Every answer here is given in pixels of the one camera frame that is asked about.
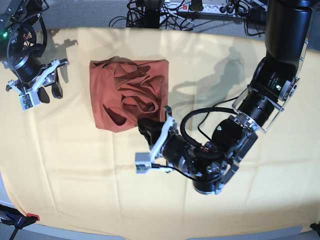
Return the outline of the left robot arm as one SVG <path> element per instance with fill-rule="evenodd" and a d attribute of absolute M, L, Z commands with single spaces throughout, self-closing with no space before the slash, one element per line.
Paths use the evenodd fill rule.
<path fill-rule="evenodd" d="M 171 108 L 165 106 L 164 122 L 140 119 L 138 130 L 150 151 L 136 153 L 136 173 L 176 171 L 192 180 L 198 193 L 219 194 L 258 139 L 257 131 L 268 130 L 295 92 L 316 5 L 315 0 L 268 1 L 266 55 L 231 108 L 217 103 L 193 110 L 177 124 Z M 196 115 L 213 112 L 229 117 L 201 144 L 187 133 L 186 124 Z"/>

